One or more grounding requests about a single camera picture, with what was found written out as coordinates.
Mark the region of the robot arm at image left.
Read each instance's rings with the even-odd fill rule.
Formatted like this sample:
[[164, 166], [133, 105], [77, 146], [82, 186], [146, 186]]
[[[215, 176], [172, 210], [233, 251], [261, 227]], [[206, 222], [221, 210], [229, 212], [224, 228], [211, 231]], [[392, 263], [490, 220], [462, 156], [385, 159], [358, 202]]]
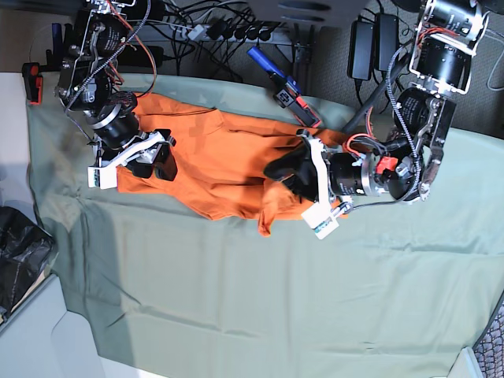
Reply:
[[123, 91], [118, 58], [128, 47], [140, 47], [154, 58], [139, 38], [149, 19], [152, 1], [89, 1], [67, 37], [67, 52], [61, 62], [55, 94], [67, 117], [84, 115], [93, 131], [88, 143], [94, 163], [87, 169], [89, 187], [118, 186], [118, 169], [134, 176], [172, 181], [177, 166], [171, 149], [176, 140], [168, 129], [145, 132], [135, 108], [151, 93]]

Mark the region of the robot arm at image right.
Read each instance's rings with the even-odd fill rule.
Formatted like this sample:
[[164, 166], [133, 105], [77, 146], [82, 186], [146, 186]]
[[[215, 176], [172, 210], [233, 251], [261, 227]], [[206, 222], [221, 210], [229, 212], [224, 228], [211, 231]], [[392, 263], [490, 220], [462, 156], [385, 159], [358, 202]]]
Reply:
[[321, 121], [293, 79], [252, 49], [250, 55], [279, 88], [276, 100], [301, 124], [302, 145], [268, 163], [265, 175], [330, 217], [352, 211], [357, 196], [368, 196], [375, 205], [381, 195], [392, 204], [426, 199], [456, 110], [452, 95], [468, 91], [489, 14], [501, 6], [420, 2], [413, 38], [394, 50], [384, 80], [344, 126], [348, 139], [342, 146], [329, 146], [311, 133]]

